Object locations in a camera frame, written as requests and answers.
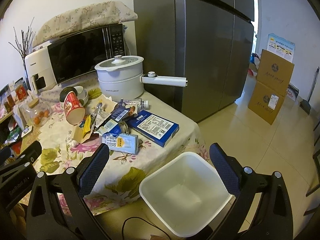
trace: refrigerator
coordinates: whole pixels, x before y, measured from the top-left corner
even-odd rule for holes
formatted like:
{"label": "refrigerator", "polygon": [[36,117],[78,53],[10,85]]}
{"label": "refrigerator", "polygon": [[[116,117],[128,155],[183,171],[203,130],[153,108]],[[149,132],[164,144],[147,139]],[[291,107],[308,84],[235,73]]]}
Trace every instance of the refrigerator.
{"label": "refrigerator", "polygon": [[145,90],[199,122],[241,96],[253,40],[253,0],[133,0],[144,73],[186,77]]}

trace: white wall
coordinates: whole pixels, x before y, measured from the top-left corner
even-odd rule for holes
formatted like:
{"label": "white wall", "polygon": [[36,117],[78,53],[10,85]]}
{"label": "white wall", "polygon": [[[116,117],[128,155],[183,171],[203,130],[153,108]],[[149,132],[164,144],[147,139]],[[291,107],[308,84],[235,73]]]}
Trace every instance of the white wall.
{"label": "white wall", "polygon": [[[8,43],[14,44],[15,27],[18,38],[21,30],[27,30],[33,17],[32,29],[38,31],[44,22],[67,10],[110,0],[13,0],[0,21],[0,88],[24,77],[23,62],[19,53]],[[133,0],[119,0],[133,9]],[[125,23],[125,38],[132,54],[136,55],[134,22]]]}
{"label": "white wall", "polygon": [[[320,65],[320,21],[307,0],[261,0],[259,53],[267,47],[268,35],[275,33],[296,44],[291,83],[307,99],[314,73]],[[310,104],[320,110],[320,79]]]}

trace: power cord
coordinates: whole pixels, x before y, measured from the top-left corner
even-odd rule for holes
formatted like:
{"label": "power cord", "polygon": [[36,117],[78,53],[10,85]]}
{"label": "power cord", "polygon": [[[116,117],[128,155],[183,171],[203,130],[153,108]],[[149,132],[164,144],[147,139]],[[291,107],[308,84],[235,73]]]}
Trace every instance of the power cord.
{"label": "power cord", "polygon": [[140,217],[129,217],[129,218],[127,218],[127,219],[123,222],[122,230],[121,230],[122,240],[124,240],[124,225],[125,225],[125,223],[126,223],[129,219],[131,219],[131,218],[138,218],[138,219],[141,219],[141,220],[145,221],[145,222],[148,223],[149,225],[151,225],[151,226],[159,229],[159,230],[162,231],[163,233],[165,233],[165,234],[167,235],[167,237],[169,237],[169,239],[172,240],[171,237],[170,237],[166,232],[164,232],[161,228],[159,228],[159,227],[157,227],[157,226],[149,223],[148,221],[146,221],[146,220],[144,220],[143,218],[140,218]]}

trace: red paper cup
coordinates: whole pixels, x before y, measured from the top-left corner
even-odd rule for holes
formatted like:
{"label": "red paper cup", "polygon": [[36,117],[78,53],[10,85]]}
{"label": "red paper cup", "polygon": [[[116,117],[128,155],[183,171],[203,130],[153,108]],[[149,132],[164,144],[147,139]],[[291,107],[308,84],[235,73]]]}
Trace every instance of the red paper cup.
{"label": "red paper cup", "polygon": [[69,92],[64,99],[64,113],[68,123],[72,125],[80,123],[84,118],[85,109],[73,91]]}

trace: silver screw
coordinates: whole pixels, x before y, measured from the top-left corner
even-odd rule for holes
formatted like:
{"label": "silver screw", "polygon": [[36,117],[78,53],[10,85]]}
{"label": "silver screw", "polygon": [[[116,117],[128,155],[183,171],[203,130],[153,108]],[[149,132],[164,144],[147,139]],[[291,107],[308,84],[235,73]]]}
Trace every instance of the silver screw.
{"label": "silver screw", "polygon": [[277,178],[281,178],[282,175],[281,175],[281,173],[280,173],[279,171],[276,171],[276,172],[275,172],[275,176],[276,176]]}
{"label": "silver screw", "polygon": [[72,174],[74,171],[75,171],[75,168],[73,168],[73,167],[67,168],[68,174]]}
{"label": "silver screw", "polygon": [[252,169],[250,167],[244,167],[244,172],[247,174],[251,174],[252,173]]}
{"label": "silver screw", "polygon": [[41,171],[41,172],[39,172],[39,173],[37,174],[38,178],[41,178],[43,175],[44,175],[44,172],[43,172],[43,171]]}

